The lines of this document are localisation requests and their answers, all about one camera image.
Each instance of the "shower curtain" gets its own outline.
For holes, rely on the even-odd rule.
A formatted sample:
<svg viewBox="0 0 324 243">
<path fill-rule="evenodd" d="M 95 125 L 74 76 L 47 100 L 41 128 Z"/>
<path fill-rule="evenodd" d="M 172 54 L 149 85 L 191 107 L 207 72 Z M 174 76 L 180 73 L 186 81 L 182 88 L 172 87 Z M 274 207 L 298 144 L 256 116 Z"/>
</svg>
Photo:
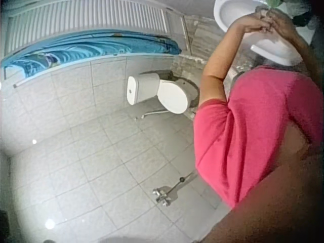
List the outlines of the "shower curtain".
<svg viewBox="0 0 324 243">
<path fill-rule="evenodd" d="M 127 54 L 161 53 L 178 55 L 178 44 L 165 36 L 123 30 L 91 30 L 46 39 L 6 57 L 1 67 L 19 66 L 25 77 L 51 67 L 81 59 Z"/>
</svg>

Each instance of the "white tile wall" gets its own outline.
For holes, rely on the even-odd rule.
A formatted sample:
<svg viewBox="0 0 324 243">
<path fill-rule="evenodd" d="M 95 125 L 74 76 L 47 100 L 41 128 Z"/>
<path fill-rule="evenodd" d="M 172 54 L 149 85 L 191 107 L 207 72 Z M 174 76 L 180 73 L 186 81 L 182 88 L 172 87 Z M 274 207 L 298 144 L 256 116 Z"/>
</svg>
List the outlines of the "white tile wall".
<svg viewBox="0 0 324 243">
<path fill-rule="evenodd" d="M 192 122 L 171 113 L 134 120 L 161 104 L 153 98 L 125 106 L 124 75 L 169 63 L 98 60 L 8 91 L 3 135 L 15 154 L 14 203 L 31 242 L 190 242 L 211 215 L 220 220 L 228 212 L 199 177 L 176 191 L 170 207 L 156 205 L 154 188 L 172 187 L 194 169 Z M 52 230 L 48 219 L 56 223 Z"/>
</svg>

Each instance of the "toilet seat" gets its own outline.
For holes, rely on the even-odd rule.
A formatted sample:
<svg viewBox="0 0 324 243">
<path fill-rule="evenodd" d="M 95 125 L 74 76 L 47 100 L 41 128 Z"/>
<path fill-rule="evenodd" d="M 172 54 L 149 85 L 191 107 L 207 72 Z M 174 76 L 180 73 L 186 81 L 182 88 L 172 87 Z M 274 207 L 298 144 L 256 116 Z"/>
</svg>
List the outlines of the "toilet seat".
<svg viewBox="0 0 324 243">
<path fill-rule="evenodd" d="M 190 105 L 186 92 L 173 81 L 161 80 L 157 97 L 167 110 L 175 114 L 184 113 Z"/>
</svg>

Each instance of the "white toilet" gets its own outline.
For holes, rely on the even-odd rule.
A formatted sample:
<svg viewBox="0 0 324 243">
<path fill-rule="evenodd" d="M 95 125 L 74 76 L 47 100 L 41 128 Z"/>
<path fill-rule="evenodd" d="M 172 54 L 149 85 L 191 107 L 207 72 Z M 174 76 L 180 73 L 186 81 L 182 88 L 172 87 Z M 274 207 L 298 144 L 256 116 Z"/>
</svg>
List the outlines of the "white toilet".
<svg viewBox="0 0 324 243">
<path fill-rule="evenodd" d="M 162 80 L 156 73 L 128 77 L 127 101 L 131 105 L 155 95 L 168 111 L 182 114 L 198 96 L 198 91 L 185 80 L 179 79 L 175 82 Z"/>
</svg>

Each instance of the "sink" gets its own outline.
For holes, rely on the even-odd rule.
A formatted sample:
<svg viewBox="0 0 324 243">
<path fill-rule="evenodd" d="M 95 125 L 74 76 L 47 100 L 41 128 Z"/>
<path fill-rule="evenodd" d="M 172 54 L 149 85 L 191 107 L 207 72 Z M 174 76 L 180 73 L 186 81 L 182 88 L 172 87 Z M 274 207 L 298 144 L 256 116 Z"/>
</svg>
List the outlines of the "sink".
<svg viewBox="0 0 324 243">
<path fill-rule="evenodd" d="M 226 32 L 229 26 L 239 17 L 253 13 L 256 6 L 266 5 L 262 0 L 216 0 L 214 17 L 219 27 Z M 287 13 L 286 3 L 278 7 Z M 297 32 L 308 44 L 314 36 L 315 30 L 297 27 Z M 247 33 L 242 43 L 255 53 L 284 66 L 297 65 L 302 61 L 296 49 L 277 33 Z"/>
</svg>

